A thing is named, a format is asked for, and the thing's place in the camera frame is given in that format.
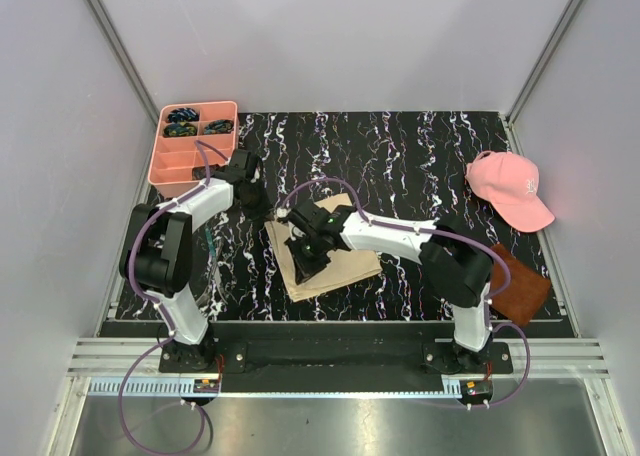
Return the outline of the beige cloth napkin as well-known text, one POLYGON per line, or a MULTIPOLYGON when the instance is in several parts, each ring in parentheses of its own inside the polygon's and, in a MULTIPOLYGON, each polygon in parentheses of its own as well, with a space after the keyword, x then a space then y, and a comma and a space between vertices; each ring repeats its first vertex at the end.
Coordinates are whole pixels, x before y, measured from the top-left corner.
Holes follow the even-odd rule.
MULTIPOLYGON (((350 206, 350 216, 356 213, 351 198, 345 193, 314 203, 329 211, 334 210, 338 205, 345 204, 350 206)), ((292 256, 285 245, 285 241, 292 235, 293 226, 284 221, 295 206, 288 211, 279 209, 275 219, 266 223, 269 241, 284 281, 286 293, 291 301, 299 302, 311 299, 376 276, 381 272, 381 265, 376 252, 371 250, 337 250, 329 252, 331 262, 324 270, 305 283, 296 284, 292 256)))

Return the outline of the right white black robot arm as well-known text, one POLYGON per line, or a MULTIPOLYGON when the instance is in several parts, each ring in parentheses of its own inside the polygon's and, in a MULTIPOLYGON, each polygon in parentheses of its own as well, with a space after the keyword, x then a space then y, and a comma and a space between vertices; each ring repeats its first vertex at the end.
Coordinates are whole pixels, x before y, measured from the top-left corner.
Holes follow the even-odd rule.
POLYGON ((327 210, 304 201, 279 209, 276 220, 289 228, 285 245, 298 283, 325 270, 334 252, 374 251, 421 265, 430 287, 451 306, 457 366, 472 373, 488 363, 493 260, 479 243, 437 221, 376 216, 354 204, 327 210))

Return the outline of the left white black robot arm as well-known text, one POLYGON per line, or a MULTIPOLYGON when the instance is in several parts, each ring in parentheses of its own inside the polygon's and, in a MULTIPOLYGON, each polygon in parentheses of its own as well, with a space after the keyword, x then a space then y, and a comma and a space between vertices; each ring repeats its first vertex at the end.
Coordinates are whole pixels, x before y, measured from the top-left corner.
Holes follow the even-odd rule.
POLYGON ((119 273, 141 299, 152 303, 169 339, 182 344, 181 360, 196 372, 215 362, 216 348, 205 341, 206 317, 190 288, 193 234, 219 213, 238 204, 248 219, 271 210, 258 155, 236 149, 225 165, 204 166, 204 178, 181 196, 132 210, 119 273))

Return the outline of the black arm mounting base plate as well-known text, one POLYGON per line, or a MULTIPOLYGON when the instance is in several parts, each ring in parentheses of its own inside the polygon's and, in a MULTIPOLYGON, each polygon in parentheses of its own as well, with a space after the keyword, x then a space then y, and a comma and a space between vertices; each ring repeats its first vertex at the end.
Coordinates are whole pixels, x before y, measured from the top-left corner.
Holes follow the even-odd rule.
POLYGON ((222 390, 276 397, 383 396, 444 390, 448 376, 511 376, 509 347, 453 344, 450 322, 219 322, 193 349, 163 349, 162 373, 222 372, 222 390))

